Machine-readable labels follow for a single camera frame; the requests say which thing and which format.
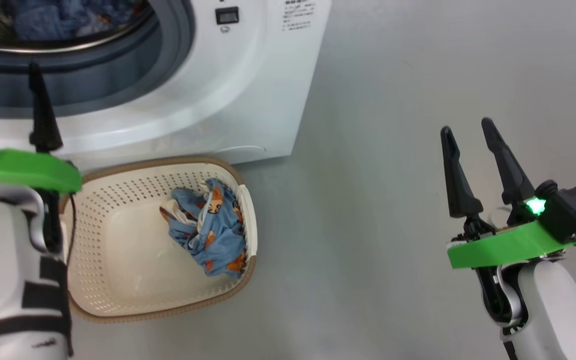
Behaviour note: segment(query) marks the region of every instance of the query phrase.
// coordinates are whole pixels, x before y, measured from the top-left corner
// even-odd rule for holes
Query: black button
[[[216,9],[214,13],[217,15],[217,25],[240,22],[240,8],[238,6]]]

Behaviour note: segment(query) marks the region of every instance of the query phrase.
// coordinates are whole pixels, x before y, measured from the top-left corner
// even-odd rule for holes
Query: brown basket rim
[[[181,165],[181,164],[213,164],[215,166],[222,167],[226,171],[228,171],[230,175],[232,175],[232,177],[235,178],[238,185],[244,184],[242,176],[240,176],[240,174],[237,173],[237,170],[235,170],[233,166],[231,166],[230,164],[221,159],[208,156],[176,156],[176,157],[167,157],[164,159],[153,159],[140,162],[133,162],[130,164],[121,164],[119,166],[93,171],[92,173],[84,175],[82,183],[85,184],[93,180],[105,178],[106,176],[112,176],[119,173],[126,173],[128,171],[142,170],[152,167]],[[61,205],[59,207],[60,214],[64,214],[64,210],[66,209],[66,204],[68,203],[68,200],[69,200],[68,197],[64,197],[64,199],[62,199]],[[172,315],[191,312],[192,310],[205,308],[206,306],[220,303],[224,300],[230,299],[231,297],[235,296],[238,292],[242,291],[243,287],[245,287],[246,284],[249,283],[250,278],[252,277],[252,274],[254,272],[256,262],[257,262],[257,256],[252,255],[247,264],[247,269],[243,278],[239,281],[237,285],[235,285],[235,287],[224,292],[223,294],[220,294],[212,298],[208,298],[206,300],[189,303],[188,305],[173,307],[171,309],[158,310],[153,312],[144,312],[142,314],[98,316],[93,315],[87,312],[86,310],[82,309],[82,307],[78,305],[77,301],[75,301],[70,291],[68,291],[68,301],[70,303],[70,309],[73,310],[73,312],[76,313],[78,316],[82,317],[87,321],[96,322],[99,324],[117,324],[122,322],[149,321],[153,319],[169,317]]]

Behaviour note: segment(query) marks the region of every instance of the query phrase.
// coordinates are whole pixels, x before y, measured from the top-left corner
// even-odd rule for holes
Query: floor
[[[452,126],[494,223],[484,116],[535,186],[575,186],[573,6],[336,0],[293,155],[237,166],[258,222],[251,282],[180,316],[76,318],[75,358],[507,359],[474,272],[446,256],[462,221],[448,216],[439,131]],[[576,249],[564,264],[576,280]]]

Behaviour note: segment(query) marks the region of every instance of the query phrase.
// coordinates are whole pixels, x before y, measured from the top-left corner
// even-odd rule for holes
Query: label on washing machine
[[[311,27],[315,16],[316,0],[285,0],[284,3],[284,32]]]

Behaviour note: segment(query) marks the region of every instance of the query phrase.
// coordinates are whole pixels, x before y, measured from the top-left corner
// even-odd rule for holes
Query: blue cloth
[[[219,180],[209,178],[205,182],[210,189],[207,199],[189,189],[174,189],[171,194],[189,219],[203,217],[201,229],[197,232],[197,226],[168,216],[168,234],[188,250],[206,275],[228,274],[239,278],[246,257],[240,206],[235,194]]]
[[[8,0],[21,41],[59,41],[114,29],[134,15],[134,0]]]

